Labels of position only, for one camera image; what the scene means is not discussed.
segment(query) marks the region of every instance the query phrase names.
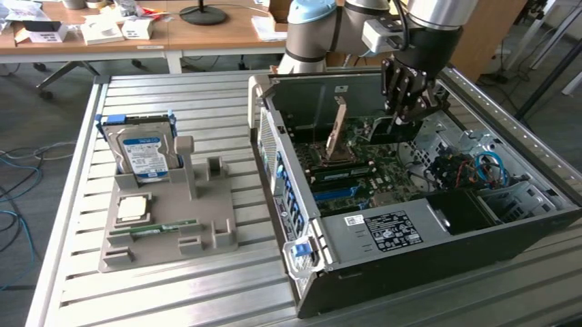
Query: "motherboard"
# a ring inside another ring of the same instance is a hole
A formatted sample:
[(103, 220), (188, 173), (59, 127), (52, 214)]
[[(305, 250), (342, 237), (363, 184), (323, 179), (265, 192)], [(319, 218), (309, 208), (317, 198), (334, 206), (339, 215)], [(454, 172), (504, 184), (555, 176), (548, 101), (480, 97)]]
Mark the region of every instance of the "motherboard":
[(406, 202), (428, 191), (428, 185), (418, 187), (410, 179), (410, 163), (399, 160), (398, 143), (370, 144), (366, 139), (364, 126), (372, 120), (374, 117), (346, 119), (334, 160), (326, 158), (328, 141), (317, 140), (328, 130), (295, 133), (295, 153), (322, 217)]

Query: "cardboard box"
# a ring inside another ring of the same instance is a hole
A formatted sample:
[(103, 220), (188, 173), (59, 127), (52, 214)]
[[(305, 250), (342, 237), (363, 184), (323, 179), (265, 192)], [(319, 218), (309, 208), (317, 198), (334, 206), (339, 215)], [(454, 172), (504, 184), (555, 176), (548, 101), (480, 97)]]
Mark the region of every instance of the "cardboard box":
[(287, 16), (289, 15), (289, 6), (292, 0), (269, 0), (263, 2), (268, 8), (272, 28), (275, 32), (287, 32)]
[(128, 40), (148, 40), (152, 37), (153, 21), (151, 19), (125, 20), (121, 33)]
[(81, 33), (88, 46), (125, 40), (115, 22), (87, 22), (81, 25)]
[(61, 43), (67, 37), (68, 28), (61, 22), (22, 21), (32, 43)]

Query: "green circuit board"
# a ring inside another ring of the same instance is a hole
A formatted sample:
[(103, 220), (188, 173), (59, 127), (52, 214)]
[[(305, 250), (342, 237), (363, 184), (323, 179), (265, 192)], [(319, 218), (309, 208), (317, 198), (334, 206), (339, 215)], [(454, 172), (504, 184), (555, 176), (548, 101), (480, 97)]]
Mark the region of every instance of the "green circuit board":
[[(395, 156), (395, 146), (391, 144), (370, 145), (363, 137), (355, 136), (355, 128), (363, 125), (364, 119), (367, 118), (347, 119), (340, 141), (350, 150), (354, 162), (372, 163), (374, 169), (366, 176), (342, 179), (347, 187), (358, 186), (358, 191), (352, 197), (316, 201), (323, 217), (406, 202), (419, 191), (424, 191), (422, 188), (416, 188), (408, 178), (407, 169)], [(293, 146), (307, 180), (313, 182), (308, 171), (313, 167), (330, 167), (330, 163), (322, 160), (322, 149), (326, 147), (326, 141), (295, 143)], [(338, 164), (331, 174), (338, 176), (347, 170), (350, 169), (342, 169), (342, 164)], [(320, 183), (319, 189), (324, 186), (326, 183)]]

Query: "blue cable on floor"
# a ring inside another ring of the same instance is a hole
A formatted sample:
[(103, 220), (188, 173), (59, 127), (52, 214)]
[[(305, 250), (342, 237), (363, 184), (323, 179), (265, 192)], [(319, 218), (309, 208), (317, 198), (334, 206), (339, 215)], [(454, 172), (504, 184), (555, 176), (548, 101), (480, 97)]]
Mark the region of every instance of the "blue cable on floor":
[(0, 287), (0, 291), (4, 291), (13, 283), (16, 283), (17, 281), (20, 281), (20, 279), (24, 278), (24, 276), (28, 275), (28, 273), (32, 271), (33, 266), (35, 266), (35, 250), (33, 250), (33, 240), (32, 237), (29, 235), (29, 230), (28, 230), (28, 225), (26, 222), (24, 221), (24, 219), (18, 216), (17, 213), (14, 213), (13, 211), (8, 211), (8, 210), (0, 210), (0, 213), (5, 213), (8, 215), (14, 216), (21, 224), (21, 227), (24, 228), (24, 233), (26, 234), (26, 239), (28, 239), (28, 247), (29, 247), (29, 266), (28, 268), (22, 271), (22, 273), (6, 284), (4, 284)]
[[(33, 189), (33, 187), (40, 183), (41, 177), (43, 177), (43, 171), (40, 169), (37, 169), (37, 167), (32, 167), (32, 166), (20, 166), (16, 163), (9, 162), (8, 160), (5, 160), (2, 157), (0, 157), (0, 161), (2, 161), (6, 165), (14, 167), (14, 168), (24, 168), (24, 169), (32, 169), (36, 171), (36, 179), (35, 182), (31, 184), (31, 186), (18, 194), (16, 194), (14, 196), (12, 196), (12, 199), (16, 199), (18, 196), (22, 196), (25, 193), (28, 193), (28, 191), (31, 189)], [(0, 199), (0, 202), (6, 202), (8, 199)]]

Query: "barcode sticker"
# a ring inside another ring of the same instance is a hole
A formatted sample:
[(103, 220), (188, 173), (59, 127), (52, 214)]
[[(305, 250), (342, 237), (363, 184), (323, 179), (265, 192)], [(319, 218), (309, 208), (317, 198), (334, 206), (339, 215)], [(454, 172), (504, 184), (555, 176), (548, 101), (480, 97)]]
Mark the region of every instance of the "barcode sticker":
[(344, 220), (346, 220), (346, 225), (348, 226), (358, 225), (364, 222), (364, 216), (363, 215), (348, 216), (344, 217)]

